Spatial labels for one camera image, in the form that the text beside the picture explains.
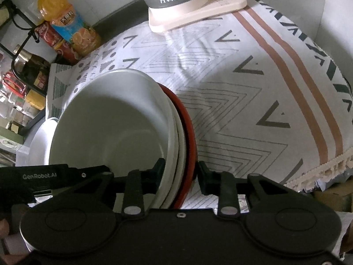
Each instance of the dark bottle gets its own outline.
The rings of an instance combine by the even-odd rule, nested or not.
[[[16,46],[15,53],[17,53],[19,47],[20,45]],[[19,57],[25,61],[22,70],[18,72],[19,78],[46,92],[48,89],[50,63],[44,58],[24,49],[21,50]]]

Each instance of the silver bolt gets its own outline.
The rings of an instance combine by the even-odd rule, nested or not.
[[[128,215],[137,215],[140,214],[141,208],[138,206],[128,206],[124,208],[124,213]]]
[[[177,217],[178,218],[185,218],[186,217],[186,213],[179,212],[179,213],[177,213]]]
[[[221,208],[221,213],[224,215],[236,215],[238,213],[238,209],[233,206],[225,206]]]

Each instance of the orange juice bottle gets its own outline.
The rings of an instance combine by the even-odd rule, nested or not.
[[[81,56],[88,55],[101,45],[101,37],[68,0],[38,0],[38,10]]]

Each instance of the stacked bowl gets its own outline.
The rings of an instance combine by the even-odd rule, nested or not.
[[[84,168],[106,165],[115,177],[165,170],[145,208],[179,208],[190,188],[196,145],[190,117],[175,94],[148,75],[112,70],[92,80],[63,112],[52,140],[49,164]],[[122,196],[115,205],[119,211]]]

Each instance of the tablecloth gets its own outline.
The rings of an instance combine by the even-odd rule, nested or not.
[[[198,158],[212,170],[260,173],[302,190],[353,167],[349,85],[297,25],[260,0],[166,33],[145,22],[74,67],[52,65],[46,117],[59,117],[87,83],[117,68],[141,70],[178,95]],[[217,202],[195,183],[183,207]]]

